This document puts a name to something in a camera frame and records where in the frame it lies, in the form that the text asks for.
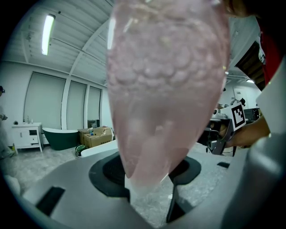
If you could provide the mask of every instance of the plastic bag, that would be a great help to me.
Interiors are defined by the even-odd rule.
[[[127,177],[151,190],[187,155],[217,105],[229,57],[219,0],[117,0],[108,90]]]

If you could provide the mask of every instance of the fluorescent light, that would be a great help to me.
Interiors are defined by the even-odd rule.
[[[50,42],[50,32],[52,30],[54,20],[55,20],[55,15],[49,14],[46,17],[44,30],[43,30],[43,38],[42,38],[42,54],[43,55],[48,55],[49,42]]]
[[[108,29],[108,38],[107,38],[107,49],[110,50],[114,38],[114,29],[116,25],[116,20],[114,18],[110,19],[109,29]]]

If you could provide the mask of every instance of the cardboard box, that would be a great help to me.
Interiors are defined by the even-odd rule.
[[[89,134],[89,129],[90,129],[90,128],[78,130],[78,131],[79,131],[79,138],[80,138],[79,142],[80,142],[82,145],[84,145],[84,135],[85,135],[85,134]]]
[[[112,140],[112,131],[109,127],[98,127],[93,129],[93,134],[84,135],[84,144],[87,148],[92,148]]]

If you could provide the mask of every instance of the window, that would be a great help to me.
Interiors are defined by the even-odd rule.
[[[67,129],[84,128],[84,97],[86,85],[71,81],[67,98]]]
[[[61,129],[61,108],[65,80],[33,73],[25,99],[24,119],[42,123],[42,127]]]
[[[93,123],[97,123],[96,120],[100,119],[100,98],[101,90],[90,87],[88,95],[88,127],[91,127]]]

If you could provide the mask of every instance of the green bathtub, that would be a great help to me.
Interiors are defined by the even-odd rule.
[[[54,150],[63,150],[77,146],[78,131],[76,130],[57,130],[43,128],[46,139]]]

